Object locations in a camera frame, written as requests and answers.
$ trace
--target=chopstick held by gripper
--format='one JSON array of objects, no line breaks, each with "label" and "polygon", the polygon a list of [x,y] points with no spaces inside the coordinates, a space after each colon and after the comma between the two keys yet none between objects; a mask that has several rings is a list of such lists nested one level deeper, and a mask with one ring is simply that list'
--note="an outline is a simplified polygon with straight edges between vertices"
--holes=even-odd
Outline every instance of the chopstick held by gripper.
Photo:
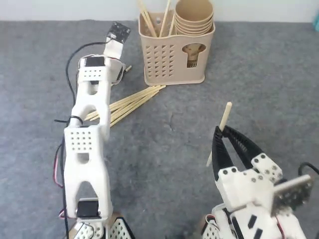
[{"label": "chopstick held by gripper", "polygon": [[[231,102],[228,102],[223,114],[223,117],[221,118],[220,124],[219,124],[219,128],[220,130],[223,132],[226,124],[227,124],[227,120],[228,120],[228,116],[231,110],[231,107],[233,106],[233,104]],[[206,167],[208,167],[212,162],[212,152],[210,152],[210,155],[208,157],[208,161],[206,163]]]}]

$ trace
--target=stack of paper cups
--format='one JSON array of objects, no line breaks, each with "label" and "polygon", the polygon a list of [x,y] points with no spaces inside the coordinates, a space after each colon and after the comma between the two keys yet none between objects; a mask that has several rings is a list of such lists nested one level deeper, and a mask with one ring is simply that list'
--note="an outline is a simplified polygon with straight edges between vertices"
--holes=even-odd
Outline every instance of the stack of paper cups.
[{"label": "stack of paper cups", "polygon": [[[201,36],[213,25],[213,5],[209,0],[179,0],[175,8],[174,25],[178,35]],[[201,44],[194,43],[183,49],[188,61],[197,61]]]}]

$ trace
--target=red wire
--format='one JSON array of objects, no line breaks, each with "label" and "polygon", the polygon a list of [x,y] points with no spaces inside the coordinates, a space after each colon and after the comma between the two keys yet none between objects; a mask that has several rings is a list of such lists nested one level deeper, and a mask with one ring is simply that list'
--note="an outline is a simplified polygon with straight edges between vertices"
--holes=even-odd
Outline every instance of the red wire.
[{"label": "red wire", "polygon": [[282,226],[280,225],[277,217],[276,217],[276,219],[277,219],[277,226],[278,226],[278,229],[280,230],[281,236],[283,237],[283,239],[286,239],[285,232],[284,232]]},{"label": "red wire", "polygon": [[63,188],[63,186],[57,180],[58,161],[59,161],[59,157],[58,157],[58,155],[56,155],[56,157],[54,159],[54,163],[53,163],[53,181],[60,188]]}]

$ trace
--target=black cable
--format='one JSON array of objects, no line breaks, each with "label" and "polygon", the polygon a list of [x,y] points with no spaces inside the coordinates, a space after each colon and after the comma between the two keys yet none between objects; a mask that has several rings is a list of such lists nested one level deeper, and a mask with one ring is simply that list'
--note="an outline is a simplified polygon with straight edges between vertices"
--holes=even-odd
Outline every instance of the black cable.
[{"label": "black cable", "polygon": [[64,184],[64,146],[65,146],[65,140],[64,137],[61,142],[61,149],[60,149],[60,171],[61,171],[61,179],[62,179],[62,195],[63,195],[63,210],[64,210],[64,225],[65,225],[65,232],[66,232],[66,239],[69,239],[69,224],[68,224],[68,213],[66,210],[66,196],[65,196],[65,184]]},{"label": "black cable", "polygon": [[66,66],[65,66],[65,75],[66,75],[66,81],[68,83],[68,86],[69,86],[71,94],[72,94],[73,105],[75,105],[76,98],[75,98],[75,93],[74,93],[73,87],[71,85],[70,77],[69,77],[69,66],[70,66],[72,58],[75,56],[76,53],[78,53],[80,50],[82,50],[83,48],[85,48],[87,46],[104,45],[104,44],[107,44],[108,42],[109,41],[107,41],[107,42],[98,41],[98,42],[91,42],[91,43],[84,44],[84,45],[80,46],[78,49],[76,49],[69,57],[69,59],[66,63]]},{"label": "black cable", "polygon": [[298,168],[298,175],[302,176],[303,175],[303,169],[304,167],[308,166],[309,168],[311,168],[314,172],[316,172],[319,175],[319,169],[316,168],[315,166],[313,166],[311,163],[308,162],[304,162],[302,164],[300,164],[299,168]]}]

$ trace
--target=bamboo chopstick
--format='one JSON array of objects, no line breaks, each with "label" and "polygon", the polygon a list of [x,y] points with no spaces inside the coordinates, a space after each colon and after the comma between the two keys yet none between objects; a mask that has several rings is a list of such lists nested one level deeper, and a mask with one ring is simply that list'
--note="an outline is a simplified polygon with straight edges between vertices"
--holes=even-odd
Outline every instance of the bamboo chopstick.
[{"label": "bamboo chopstick", "polygon": [[164,13],[164,18],[163,18],[163,22],[161,24],[161,28],[160,28],[160,32],[159,32],[159,37],[162,37],[164,28],[165,28],[165,24],[166,24],[166,19],[167,19],[167,14],[168,14],[168,10],[169,10],[169,6],[170,6],[170,0],[167,0],[167,5],[166,5],[166,10]]},{"label": "bamboo chopstick", "polygon": [[168,36],[171,36],[172,32],[173,32],[173,28],[174,28],[174,21],[175,21],[175,12],[173,15],[173,19],[171,20],[171,24],[170,24],[170,28],[169,28],[169,32],[168,32]]},{"label": "bamboo chopstick", "polygon": [[152,98],[153,96],[155,96],[159,91],[155,91],[154,93],[152,93],[151,95],[145,96],[144,98],[140,99],[139,101],[137,101],[136,103],[134,103],[133,107],[127,111],[125,114],[121,115],[120,117],[118,117],[116,120],[114,120],[113,122],[111,122],[110,127],[112,127],[113,125],[115,125],[117,122],[119,122],[120,120],[122,120],[124,117],[126,117],[127,115],[129,115],[131,112],[133,112],[135,109],[137,109],[138,107],[140,107],[142,104],[144,104],[146,101],[148,101],[150,98]]},{"label": "bamboo chopstick", "polygon": [[[223,117],[221,118],[220,124],[219,124],[219,128],[220,130],[223,132],[224,128],[226,126],[227,120],[228,120],[228,116],[231,110],[231,107],[233,106],[233,104],[231,102],[227,102]],[[212,162],[212,151],[210,152],[210,155],[208,157],[207,163],[206,163],[206,167],[208,167]]]},{"label": "bamboo chopstick", "polygon": [[[147,94],[151,94],[152,92],[156,91],[156,90],[161,90],[163,88],[165,88],[166,86],[163,85],[163,86],[151,86],[151,87],[148,87],[142,91],[139,91],[133,95],[130,95],[128,97],[125,97],[124,99],[121,99],[119,101],[116,101],[112,104],[110,104],[110,111],[113,112],[114,110],[117,110],[119,109],[120,107],[123,107],[125,106],[126,104],[128,104],[128,102],[132,102],[140,97],[143,97]],[[89,113],[84,120],[89,120],[93,117],[96,117],[98,115],[97,111],[93,111],[91,113]]]},{"label": "bamboo chopstick", "polygon": [[147,11],[147,9],[146,9],[144,3],[142,2],[142,0],[137,0],[137,1],[138,1],[138,5],[139,5],[139,8],[140,8],[140,12],[142,14],[142,17],[144,18],[144,21],[145,21],[146,25],[148,26],[152,37],[157,37],[155,29],[154,29],[154,26],[152,24],[152,21],[151,21],[150,15],[149,15],[149,12]]}]

